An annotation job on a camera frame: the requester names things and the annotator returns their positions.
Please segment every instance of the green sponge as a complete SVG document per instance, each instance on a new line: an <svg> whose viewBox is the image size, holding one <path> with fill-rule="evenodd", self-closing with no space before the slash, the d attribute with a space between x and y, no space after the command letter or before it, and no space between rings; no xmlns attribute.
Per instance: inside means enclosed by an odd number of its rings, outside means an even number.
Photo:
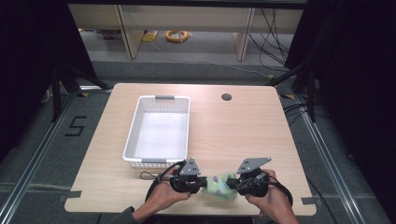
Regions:
<svg viewBox="0 0 396 224"><path fill-rule="evenodd" d="M203 189L203 192L215 195L225 201L232 201L237 196L236 189L230 189L226 181L228 178L236 178L235 173L227 173L224 175L214 175L213 177L208 177L207 187Z"/></svg>

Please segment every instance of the round hole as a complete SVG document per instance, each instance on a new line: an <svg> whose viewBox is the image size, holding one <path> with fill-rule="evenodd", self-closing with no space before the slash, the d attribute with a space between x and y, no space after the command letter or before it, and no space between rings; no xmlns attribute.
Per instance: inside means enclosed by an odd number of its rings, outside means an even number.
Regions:
<svg viewBox="0 0 396 224"><path fill-rule="evenodd" d="M233 97L229 93L224 93L221 95L221 99L223 99L224 101L231 101L231 99L233 99Z"/></svg>

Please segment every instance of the white plastic basket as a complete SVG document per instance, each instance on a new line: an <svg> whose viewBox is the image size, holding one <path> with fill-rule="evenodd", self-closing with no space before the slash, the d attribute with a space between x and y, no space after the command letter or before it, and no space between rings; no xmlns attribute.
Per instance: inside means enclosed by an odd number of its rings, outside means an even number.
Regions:
<svg viewBox="0 0 396 224"><path fill-rule="evenodd" d="M142 168L166 168L186 160L189 122L189 97L140 96L123 159Z"/></svg>

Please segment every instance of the human hand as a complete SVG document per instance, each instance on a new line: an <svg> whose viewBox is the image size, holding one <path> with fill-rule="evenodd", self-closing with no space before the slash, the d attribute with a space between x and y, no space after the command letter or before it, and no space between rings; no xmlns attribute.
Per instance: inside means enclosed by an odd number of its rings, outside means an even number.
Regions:
<svg viewBox="0 0 396 224"><path fill-rule="evenodd" d="M171 169L168 174L172 174L177 168ZM170 207L172 204L186 201L190 198L189 192L179 193L172 189L169 181L160 182L148 196L142 206L133 212L134 219L141 223L153 214Z"/></svg>
<svg viewBox="0 0 396 224"><path fill-rule="evenodd" d="M273 170L263 170L270 176L271 182L276 182L276 173ZM256 205L260 209L259 216L268 216L273 221L283 223L298 223L296 216L291 209L290 203L286 195L273 185L268 186L267 194L260 198L246 194L245 198L249 203Z"/></svg>

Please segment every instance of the sleeve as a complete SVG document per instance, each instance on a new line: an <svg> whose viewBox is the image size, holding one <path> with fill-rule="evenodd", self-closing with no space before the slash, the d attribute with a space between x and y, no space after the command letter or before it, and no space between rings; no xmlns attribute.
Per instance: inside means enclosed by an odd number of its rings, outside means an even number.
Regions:
<svg viewBox="0 0 396 224"><path fill-rule="evenodd" d="M129 207L116 217L112 218L108 224L138 224L138 222L134 220L132 212L134 212L134 208Z"/></svg>

